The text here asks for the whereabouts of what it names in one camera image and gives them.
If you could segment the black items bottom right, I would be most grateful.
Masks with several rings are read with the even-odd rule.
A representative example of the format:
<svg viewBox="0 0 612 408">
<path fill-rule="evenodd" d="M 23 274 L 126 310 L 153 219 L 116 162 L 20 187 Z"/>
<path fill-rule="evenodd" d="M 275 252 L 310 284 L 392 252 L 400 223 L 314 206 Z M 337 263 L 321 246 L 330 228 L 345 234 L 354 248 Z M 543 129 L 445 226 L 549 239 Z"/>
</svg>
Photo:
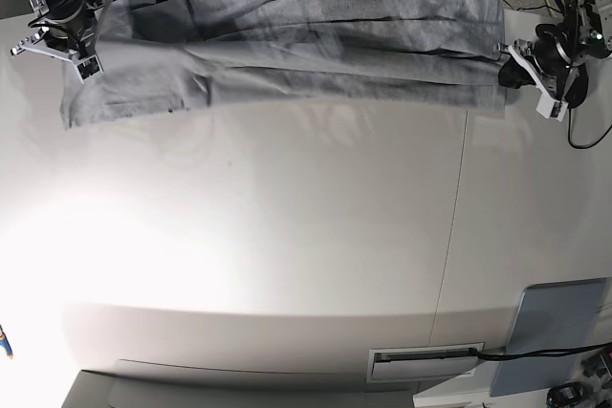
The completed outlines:
<svg viewBox="0 0 612 408">
<path fill-rule="evenodd" d="M 611 348 L 585 358 L 580 367 L 577 379 L 548 391 L 547 407 L 611 407 Z"/>
</svg>

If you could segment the blue orange object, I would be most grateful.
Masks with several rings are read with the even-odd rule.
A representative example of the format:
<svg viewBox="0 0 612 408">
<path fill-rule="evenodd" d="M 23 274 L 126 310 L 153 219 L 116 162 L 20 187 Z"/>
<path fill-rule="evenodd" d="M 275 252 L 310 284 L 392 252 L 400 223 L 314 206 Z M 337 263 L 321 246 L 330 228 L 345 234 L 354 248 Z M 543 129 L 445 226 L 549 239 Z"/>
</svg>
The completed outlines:
<svg viewBox="0 0 612 408">
<path fill-rule="evenodd" d="M 11 344 L 2 327 L 0 327 L 0 347 L 4 350 L 8 358 L 13 359 Z"/>
</svg>

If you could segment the grey laptop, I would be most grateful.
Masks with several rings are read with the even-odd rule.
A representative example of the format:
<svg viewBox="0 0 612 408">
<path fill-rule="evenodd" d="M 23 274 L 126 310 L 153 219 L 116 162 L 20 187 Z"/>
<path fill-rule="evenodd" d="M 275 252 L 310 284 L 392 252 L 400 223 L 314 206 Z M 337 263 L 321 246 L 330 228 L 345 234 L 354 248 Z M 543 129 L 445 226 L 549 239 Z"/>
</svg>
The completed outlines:
<svg viewBox="0 0 612 408">
<path fill-rule="evenodd" d="M 538 284 L 522 293 L 506 354 L 584 346 L 606 292 L 605 278 Z M 527 357 L 502 362 L 490 397 L 539 391 L 565 382 L 576 358 Z"/>
</svg>

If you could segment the black computer mouse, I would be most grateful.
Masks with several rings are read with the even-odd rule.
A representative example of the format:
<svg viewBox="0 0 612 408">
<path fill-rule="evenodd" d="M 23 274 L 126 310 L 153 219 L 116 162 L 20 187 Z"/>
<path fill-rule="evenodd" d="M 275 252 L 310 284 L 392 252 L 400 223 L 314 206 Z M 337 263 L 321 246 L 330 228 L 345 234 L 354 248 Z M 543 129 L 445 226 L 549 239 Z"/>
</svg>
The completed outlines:
<svg viewBox="0 0 612 408">
<path fill-rule="evenodd" d="M 580 65 L 576 71 L 575 78 L 564 96 L 569 110 L 581 106 L 588 94 L 589 76 L 586 66 Z"/>
</svg>

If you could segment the grey T-shirt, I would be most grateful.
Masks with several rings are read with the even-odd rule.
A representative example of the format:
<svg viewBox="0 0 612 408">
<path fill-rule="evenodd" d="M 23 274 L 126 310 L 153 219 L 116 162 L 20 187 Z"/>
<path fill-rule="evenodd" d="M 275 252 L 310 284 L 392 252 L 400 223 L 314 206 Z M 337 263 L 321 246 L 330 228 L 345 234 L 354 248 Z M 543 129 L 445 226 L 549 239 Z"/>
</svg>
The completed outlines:
<svg viewBox="0 0 612 408">
<path fill-rule="evenodd" d="M 499 0 L 120 0 L 98 27 L 101 72 L 63 71 L 66 128 L 309 98 L 505 105 Z"/>
</svg>

